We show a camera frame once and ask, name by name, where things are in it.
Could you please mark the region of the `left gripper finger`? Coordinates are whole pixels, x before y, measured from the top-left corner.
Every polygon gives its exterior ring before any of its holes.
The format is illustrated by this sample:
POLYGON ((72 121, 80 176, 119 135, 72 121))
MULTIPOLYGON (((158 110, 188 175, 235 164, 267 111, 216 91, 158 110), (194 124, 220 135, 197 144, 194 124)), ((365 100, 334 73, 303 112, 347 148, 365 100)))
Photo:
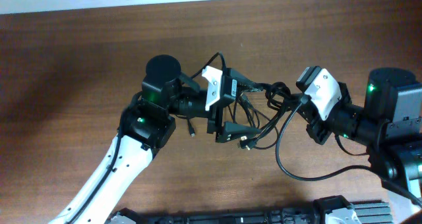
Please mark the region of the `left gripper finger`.
POLYGON ((263 86, 259 83, 249 80, 233 68, 228 68, 227 72, 229 77, 237 81, 237 87, 240 89, 240 92, 261 92, 264 90, 263 86))
POLYGON ((261 129, 225 122, 216 134, 216 142, 229 142, 236 139, 253 138, 261 133, 261 129))

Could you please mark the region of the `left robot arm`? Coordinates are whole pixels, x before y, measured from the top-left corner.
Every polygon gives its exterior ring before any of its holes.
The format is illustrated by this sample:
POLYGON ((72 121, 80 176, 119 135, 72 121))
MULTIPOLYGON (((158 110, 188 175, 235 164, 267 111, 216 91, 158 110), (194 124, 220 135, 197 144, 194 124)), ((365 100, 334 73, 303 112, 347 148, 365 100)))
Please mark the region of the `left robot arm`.
POLYGON ((205 118, 217 143, 252 138, 260 129, 223 120, 224 108, 243 92, 262 85, 232 68, 205 65, 200 74, 208 87, 181 70, 171 55, 157 55, 146 64, 142 90, 122 112, 117 135, 96 170, 53 223, 105 223, 134 179, 166 145, 176 129, 175 116, 205 118))

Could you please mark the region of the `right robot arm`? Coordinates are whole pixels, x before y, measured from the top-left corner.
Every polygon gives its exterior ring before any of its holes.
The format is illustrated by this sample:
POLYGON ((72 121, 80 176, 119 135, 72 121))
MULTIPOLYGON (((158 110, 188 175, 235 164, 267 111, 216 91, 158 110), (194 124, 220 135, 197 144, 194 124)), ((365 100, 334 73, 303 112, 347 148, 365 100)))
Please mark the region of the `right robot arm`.
POLYGON ((404 69, 379 68, 369 73, 365 103, 353 104, 347 86, 326 69, 307 67, 296 86, 310 101, 299 112, 307 133, 323 145, 331 134, 362 144, 370 170, 384 180, 382 187, 412 194, 397 214, 410 216, 421 201, 421 83, 404 69))

